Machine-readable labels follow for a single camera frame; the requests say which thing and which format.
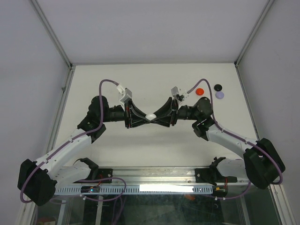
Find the metal frame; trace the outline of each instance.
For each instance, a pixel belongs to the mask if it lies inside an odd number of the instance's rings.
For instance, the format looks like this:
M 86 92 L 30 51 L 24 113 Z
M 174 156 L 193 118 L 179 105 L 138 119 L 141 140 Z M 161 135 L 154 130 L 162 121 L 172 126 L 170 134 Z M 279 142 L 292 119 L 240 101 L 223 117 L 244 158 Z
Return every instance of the metal frame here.
M 39 17 L 42 25 L 44 26 L 45 30 L 47 31 L 49 38 L 52 40 L 53 44 L 55 45 L 57 51 L 59 52 L 60 56 L 62 57 L 62 59 L 65 61 L 65 63 L 67 64 L 67 66 L 69 68 L 72 67 L 72 63 L 70 62 L 70 59 L 68 58 L 65 50 L 63 49 L 63 47 L 60 44 L 60 41 L 58 40 L 56 34 L 54 33 L 50 23 L 48 22 L 40 4 L 38 3 L 37 0 L 30 0 L 30 3 L 32 5 L 32 8 L 34 9 L 34 11 L 37 13 L 37 16 Z
M 48 20 L 45 16 L 40 4 L 38 3 L 38 0 L 29 0 L 29 1 L 31 2 L 31 5 L 32 5 L 33 9 L 37 13 L 41 23 L 43 24 L 45 30 L 47 31 L 50 39 L 52 40 L 53 44 L 55 45 L 55 47 L 58 50 L 59 54 L 61 55 L 62 59 L 64 60 L 64 62 L 69 67 L 68 75 L 67 75 L 66 81 L 65 81 L 65 86 L 62 87 L 62 95 L 61 95 L 61 98 L 60 98 L 58 110 L 57 110 L 57 113 L 55 115 L 55 119 L 54 119 L 54 122 L 53 122 L 53 125 L 52 125 L 52 127 L 53 127 L 52 132 L 50 134 L 49 141 L 47 142 L 47 145 L 45 147 L 45 152 L 48 152 L 54 147 L 55 142 L 56 142 L 58 130 L 60 128 L 61 118 L 62 118 L 63 111 L 64 111 L 64 108 L 65 108 L 65 105 L 66 105 L 68 92 L 70 90 L 70 86 L 71 86 L 72 78 L 73 78 L 73 75 L 74 75 L 75 67 L 72 66 L 72 63 L 70 62 L 66 52 L 64 51 L 64 49 L 63 49 L 62 45 L 60 44 L 55 32 L 53 31 L 50 23 L 48 22 Z M 240 73 L 239 73 L 238 68 L 239 68 L 239 63 L 241 62 L 241 60 L 242 60 L 243 56 L 245 55 L 245 52 L 247 51 L 247 49 L 250 47 L 254 37 L 256 36 L 261 24 L 263 23 L 267 13 L 271 9 L 274 2 L 275 2 L 275 0 L 268 0 L 268 2 L 266 3 L 266 5 L 265 5 L 264 9 L 262 10 L 258 20 L 256 21 L 253 29 L 251 30 L 251 33 L 249 34 L 249 37 L 246 40 L 239 56 L 237 57 L 237 59 L 234 63 L 236 65 L 236 70 L 237 70 L 238 78 L 240 80 L 240 85 L 241 85 L 242 91 L 244 93 L 244 97 L 245 97 L 245 100 L 246 100 L 246 103 L 247 103 L 247 106 L 248 106 L 250 117 L 251 117 L 251 120 L 252 120 L 252 123 L 253 123 L 253 126 L 254 126 L 255 133 L 256 133 L 257 137 L 258 137 L 258 133 L 257 133 L 257 129 L 256 129 L 256 126 L 255 126 L 255 121 L 254 121 L 254 118 L 253 118 L 253 115 L 252 115 L 252 112 L 251 112 L 251 107 L 250 107 L 250 104 L 249 104 L 249 101 L 248 101 L 247 93 L 245 91 L 245 88 L 244 88 L 242 79 L 240 77 Z M 90 64 L 76 63 L 76 65 L 96 65 L 96 64 L 93 64 L 93 63 L 90 63 Z M 288 203 L 288 200 L 286 198 L 283 186 L 282 185 L 279 185 L 279 186 L 271 185 L 270 188 L 271 188 L 272 194 L 273 194 L 272 197 L 273 197 L 274 205 L 277 206 L 278 215 L 280 217 L 280 220 L 281 220 L 282 224 L 283 225 L 296 224 L 295 219 L 294 219 L 293 214 L 292 214 L 292 211 L 291 211 L 291 207 L 290 207 L 290 205 Z M 30 221 L 32 219 L 32 215 L 34 213 L 34 209 L 35 209 L 35 204 L 34 203 L 29 203 L 29 204 L 24 204 L 23 203 L 21 205 L 21 210 L 20 210 L 20 213 L 18 215 L 16 224 L 18 224 L 18 225 L 30 224 Z
M 275 0 L 268 0 L 266 5 L 264 6 L 261 14 L 259 15 L 253 29 L 250 32 L 249 37 L 247 38 L 247 41 L 245 42 L 244 46 L 242 47 L 241 52 L 239 53 L 239 56 L 237 57 L 236 61 L 235 61 L 235 65 L 239 65 L 239 63 L 241 62 L 242 58 L 245 55 L 245 52 L 247 51 L 247 49 L 250 47 L 254 37 L 256 36 L 261 24 L 263 23 L 266 15 L 268 14 L 269 10 L 271 9 L 272 5 L 274 4 Z
M 277 207 L 277 215 L 282 225 L 296 225 L 291 206 L 287 200 L 283 185 L 270 185 L 270 192 Z

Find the round bottle cap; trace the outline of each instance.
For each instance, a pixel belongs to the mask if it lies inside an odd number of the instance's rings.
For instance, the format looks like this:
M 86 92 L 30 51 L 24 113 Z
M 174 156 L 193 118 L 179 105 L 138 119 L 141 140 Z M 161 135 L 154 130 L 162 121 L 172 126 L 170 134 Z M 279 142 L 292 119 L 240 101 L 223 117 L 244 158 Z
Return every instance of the round bottle cap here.
M 221 92 L 221 91 L 218 91 L 218 92 L 216 93 L 216 98 L 217 98 L 217 99 L 222 99 L 222 98 L 224 98 L 224 93 Z
M 197 90 L 196 90 L 196 94 L 197 95 L 203 95 L 204 94 L 204 90 L 202 89 L 202 88 L 198 88 Z
M 215 90 L 215 91 L 221 91 L 221 90 L 222 90 L 222 85 L 221 85 L 221 84 L 216 84 L 216 85 L 214 86 L 214 90 Z

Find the white wall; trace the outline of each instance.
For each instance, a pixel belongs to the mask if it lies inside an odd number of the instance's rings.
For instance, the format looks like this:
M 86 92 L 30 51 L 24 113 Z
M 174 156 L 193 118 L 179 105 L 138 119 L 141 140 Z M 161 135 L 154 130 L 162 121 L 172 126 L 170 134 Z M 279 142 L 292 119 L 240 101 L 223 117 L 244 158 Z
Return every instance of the white wall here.
M 189 90 L 201 78 L 213 88 L 223 86 L 225 97 L 216 99 L 217 120 L 232 131 L 255 138 L 234 64 L 147 64 L 77 66 L 62 117 L 57 144 L 64 141 L 86 116 L 93 97 L 99 95 L 102 79 L 122 83 L 133 93 L 133 102 L 145 113 L 158 110 L 171 96 L 171 88 Z M 199 87 L 209 96 L 205 83 Z M 102 94 L 110 107 L 119 105 L 114 85 L 103 84 Z M 185 105 L 194 105 L 199 96 L 192 92 Z M 179 120 L 174 127 L 155 124 L 126 129 L 124 122 L 106 123 L 106 131 L 91 146 L 69 161 L 88 157 L 100 166 L 206 166 L 214 157 L 239 158 L 224 147 L 198 138 L 193 121 Z
M 42 154 L 67 66 L 28 0 L 0 2 L 0 223 L 19 212 L 20 164 Z
M 298 223 L 299 12 L 299 0 L 276 1 L 240 65 L 259 136 L 273 141 L 285 163 L 284 187 Z
M 232 63 L 267 0 L 38 2 L 73 63 Z

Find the white bracket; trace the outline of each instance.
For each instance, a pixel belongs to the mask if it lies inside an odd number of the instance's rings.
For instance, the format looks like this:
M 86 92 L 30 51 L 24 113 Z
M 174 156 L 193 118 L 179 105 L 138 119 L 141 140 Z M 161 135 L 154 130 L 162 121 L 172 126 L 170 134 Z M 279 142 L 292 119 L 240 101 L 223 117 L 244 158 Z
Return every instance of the white bracket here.
M 125 103 L 132 99 L 132 92 L 128 88 L 124 88 L 120 83 L 117 86 L 117 90 L 119 91 L 119 103 L 125 110 Z
M 180 109 L 184 100 L 187 99 L 188 93 L 186 91 L 185 92 L 181 91 L 181 89 L 178 89 L 178 87 L 173 87 L 171 89 L 171 94 L 172 94 L 173 98 L 177 100 L 178 109 Z

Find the connector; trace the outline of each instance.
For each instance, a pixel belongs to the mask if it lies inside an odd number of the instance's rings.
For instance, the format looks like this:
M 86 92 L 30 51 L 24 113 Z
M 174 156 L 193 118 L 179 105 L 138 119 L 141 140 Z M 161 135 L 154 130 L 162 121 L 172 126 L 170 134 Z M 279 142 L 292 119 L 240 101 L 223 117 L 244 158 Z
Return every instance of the connector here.
M 119 103 L 123 110 L 125 110 L 125 103 L 132 99 L 132 92 L 128 88 L 124 88 L 121 84 L 117 86 L 117 90 L 119 91 Z

